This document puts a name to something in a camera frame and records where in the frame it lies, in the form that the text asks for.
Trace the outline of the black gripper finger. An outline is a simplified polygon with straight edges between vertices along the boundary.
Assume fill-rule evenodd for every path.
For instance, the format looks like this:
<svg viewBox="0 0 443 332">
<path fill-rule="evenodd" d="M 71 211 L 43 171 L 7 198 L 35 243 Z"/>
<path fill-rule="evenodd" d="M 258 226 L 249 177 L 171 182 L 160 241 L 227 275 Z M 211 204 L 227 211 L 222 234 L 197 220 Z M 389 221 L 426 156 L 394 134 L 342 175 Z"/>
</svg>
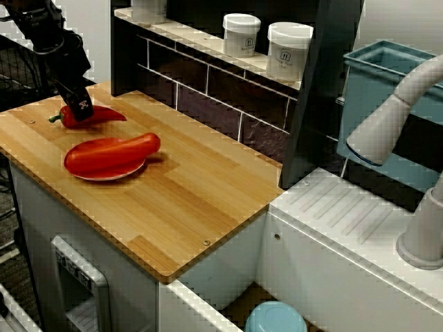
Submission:
<svg viewBox="0 0 443 332">
<path fill-rule="evenodd" d="M 68 90 L 65 102 L 77 122 L 85 121 L 93 115 L 93 104 L 85 87 L 80 87 L 73 91 Z"/>
<path fill-rule="evenodd" d="M 53 81 L 53 86 L 59 93 L 59 95 L 62 97 L 65 104 L 70 107 L 71 106 L 71 92 L 60 82 L 57 80 Z"/>
</svg>

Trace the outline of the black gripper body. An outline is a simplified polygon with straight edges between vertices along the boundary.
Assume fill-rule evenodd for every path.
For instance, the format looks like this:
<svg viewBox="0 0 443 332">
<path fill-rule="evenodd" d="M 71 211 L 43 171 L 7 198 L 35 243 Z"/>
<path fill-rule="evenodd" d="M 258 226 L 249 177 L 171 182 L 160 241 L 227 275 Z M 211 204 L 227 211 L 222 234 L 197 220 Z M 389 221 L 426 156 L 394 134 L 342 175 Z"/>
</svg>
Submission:
<svg viewBox="0 0 443 332">
<path fill-rule="evenodd" d="M 81 36 L 71 30 L 46 33 L 33 51 L 48 65 L 51 82 L 57 80 L 68 90 L 85 87 L 84 74 L 91 68 Z"/>
</svg>

